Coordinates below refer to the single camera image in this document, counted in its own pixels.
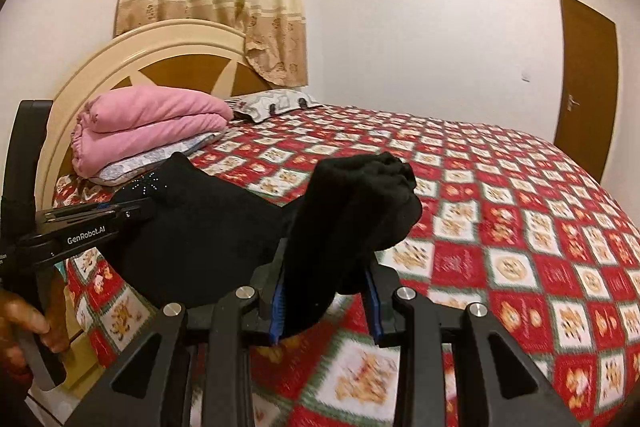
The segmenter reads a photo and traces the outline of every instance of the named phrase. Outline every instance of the cream headboard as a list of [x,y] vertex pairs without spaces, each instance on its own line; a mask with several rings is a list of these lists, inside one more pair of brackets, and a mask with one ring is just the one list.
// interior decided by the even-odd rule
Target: cream headboard
[[271,89],[244,58],[244,34],[221,24],[175,19],[142,26],[89,57],[58,91],[36,177],[36,205],[49,208],[56,181],[70,174],[71,131],[87,100],[143,84],[197,89],[228,98]]

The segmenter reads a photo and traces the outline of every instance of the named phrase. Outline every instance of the black cloth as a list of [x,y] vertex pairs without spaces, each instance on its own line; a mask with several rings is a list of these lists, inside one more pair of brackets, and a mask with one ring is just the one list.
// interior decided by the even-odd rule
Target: black cloth
[[402,241],[420,219],[414,172],[389,153],[316,166],[284,253],[284,336],[318,322],[336,292],[362,290],[361,263]]
[[156,202],[155,217],[100,252],[156,307],[218,301],[271,262],[282,236],[279,206],[209,176],[180,153],[121,188],[111,202],[145,197]]
[[116,192],[112,203],[150,197],[156,215],[100,247],[111,266],[156,307],[196,307],[249,283],[281,237],[284,335],[315,324],[335,293],[362,290],[360,264],[402,241],[422,213],[411,167],[382,155],[329,158],[306,194],[280,208],[193,167],[174,153]]

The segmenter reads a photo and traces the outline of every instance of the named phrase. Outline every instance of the metal screw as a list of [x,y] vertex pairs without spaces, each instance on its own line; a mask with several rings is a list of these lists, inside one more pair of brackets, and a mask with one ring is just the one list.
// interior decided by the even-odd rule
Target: metal screw
[[476,317],[484,317],[488,312],[489,310],[482,302],[474,302],[469,306],[469,313]]
[[396,290],[396,295],[398,295],[398,297],[403,301],[410,301],[411,299],[415,299],[415,290],[413,288],[402,286],[402,288],[398,288]]
[[172,302],[171,304],[167,304],[164,308],[162,308],[162,313],[164,313],[167,317],[175,317],[175,315],[180,314],[182,311],[182,306],[177,302]]
[[251,286],[240,286],[236,290],[236,297],[239,299],[250,299],[255,295],[255,290]]

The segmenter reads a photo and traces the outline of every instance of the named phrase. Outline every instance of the door handle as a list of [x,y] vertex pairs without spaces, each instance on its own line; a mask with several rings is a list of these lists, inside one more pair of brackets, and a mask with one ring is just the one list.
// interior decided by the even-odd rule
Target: door handle
[[566,105],[566,110],[571,111],[574,108],[574,105],[580,104],[574,100],[574,97],[572,97],[572,95],[569,95],[569,103]]

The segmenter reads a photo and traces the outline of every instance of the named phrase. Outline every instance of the white wall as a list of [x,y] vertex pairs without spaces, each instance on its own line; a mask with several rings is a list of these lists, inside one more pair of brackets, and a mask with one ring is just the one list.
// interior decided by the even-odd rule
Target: white wall
[[640,225],[640,0],[615,0],[622,90],[602,186]]
[[113,37],[117,0],[7,0],[0,11],[0,180],[20,100],[50,98]]
[[[580,1],[617,22],[612,0]],[[491,122],[553,140],[559,0],[322,0],[322,22],[327,102]]]
[[308,92],[319,100],[324,98],[324,57],[322,53],[321,0],[304,0],[306,15],[306,58],[308,62]]

